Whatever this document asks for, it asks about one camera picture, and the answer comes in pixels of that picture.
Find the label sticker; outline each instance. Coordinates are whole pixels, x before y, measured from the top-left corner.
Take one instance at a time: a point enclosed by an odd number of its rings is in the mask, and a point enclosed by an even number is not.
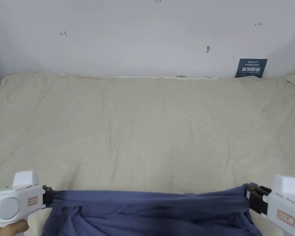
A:
[[[290,226],[295,226],[295,219],[294,217],[290,216],[289,214],[286,214],[285,212],[278,210],[277,211],[277,217],[284,221],[285,223],[288,223]]]
[[[240,59],[236,78],[256,76],[262,78],[267,59]]]
[[[33,197],[28,199],[28,206],[32,206],[38,203],[38,197]]]

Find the mattress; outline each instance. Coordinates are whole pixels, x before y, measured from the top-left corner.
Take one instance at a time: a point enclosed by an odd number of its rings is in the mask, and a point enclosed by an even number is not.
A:
[[[0,85],[0,188],[34,169],[55,190],[271,187],[275,174],[295,176],[295,77],[13,74]],[[30,215],[27,235],[40,235],[48,214]]]

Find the blue garment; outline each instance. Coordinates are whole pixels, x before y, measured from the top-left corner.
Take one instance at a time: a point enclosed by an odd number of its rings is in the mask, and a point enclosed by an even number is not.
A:
[[[261,236],[244,186],[207,194],[54,191],[42,236]]]

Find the wall mark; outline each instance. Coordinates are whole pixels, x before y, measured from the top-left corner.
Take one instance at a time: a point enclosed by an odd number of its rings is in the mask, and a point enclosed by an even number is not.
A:
[[[60,35],[61,35],[61,36],[63,36],[64,34],[65,34],[66,37],[67,37],[67,33],[66,33],[66,31],[65,31],[64,33],[61,33],[61,32],[60,32]]]

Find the human hand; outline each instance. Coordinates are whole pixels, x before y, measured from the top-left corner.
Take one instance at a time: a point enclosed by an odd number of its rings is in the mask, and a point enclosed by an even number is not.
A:
[[[28,231],[29,225],[26,220],[21,220],[5,227],[0,227],[0,236],[15,236],[17,233]]]

